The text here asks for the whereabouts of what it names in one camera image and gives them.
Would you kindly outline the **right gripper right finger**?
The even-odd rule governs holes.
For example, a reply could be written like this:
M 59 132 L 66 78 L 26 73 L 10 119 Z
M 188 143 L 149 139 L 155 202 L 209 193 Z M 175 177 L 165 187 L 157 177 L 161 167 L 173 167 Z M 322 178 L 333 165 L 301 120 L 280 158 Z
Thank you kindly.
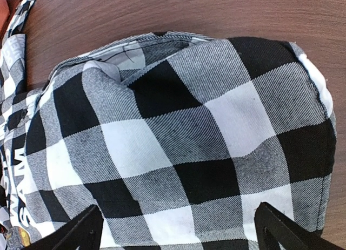
M 254 221 L 259 249 L 342 249 L 305 230 L 267 202 L 260 203 Z

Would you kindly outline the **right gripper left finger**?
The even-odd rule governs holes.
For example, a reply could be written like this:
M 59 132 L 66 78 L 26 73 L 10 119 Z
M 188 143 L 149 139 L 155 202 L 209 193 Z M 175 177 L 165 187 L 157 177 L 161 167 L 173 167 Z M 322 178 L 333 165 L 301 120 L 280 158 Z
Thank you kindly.
M 60 229 L 24 249 L 100 249 L 102 230 L 101 211 L 98 206 L 90 205 Z

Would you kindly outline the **black white checkered shirt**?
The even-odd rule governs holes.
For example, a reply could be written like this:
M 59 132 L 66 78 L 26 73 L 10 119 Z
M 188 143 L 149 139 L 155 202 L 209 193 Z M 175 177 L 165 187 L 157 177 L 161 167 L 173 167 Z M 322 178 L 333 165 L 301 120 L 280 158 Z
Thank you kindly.
M 258 249 L 268 202 L 324 229 L 336 148 L 326 81 L 293 42 L 188 32 L 117 40 L 26 90 L 22 0 L 1 47 L 1 249 L 90 205 L 100 249 Z

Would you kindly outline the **round gold brooch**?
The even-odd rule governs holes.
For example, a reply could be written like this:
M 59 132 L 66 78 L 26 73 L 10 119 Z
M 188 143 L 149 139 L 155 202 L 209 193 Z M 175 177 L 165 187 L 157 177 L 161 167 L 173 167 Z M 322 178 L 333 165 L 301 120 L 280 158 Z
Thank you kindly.
M 21 227 L 14 226 L 6 234 L 8 249 L 22 249 L 31 245 L 28 232 Z

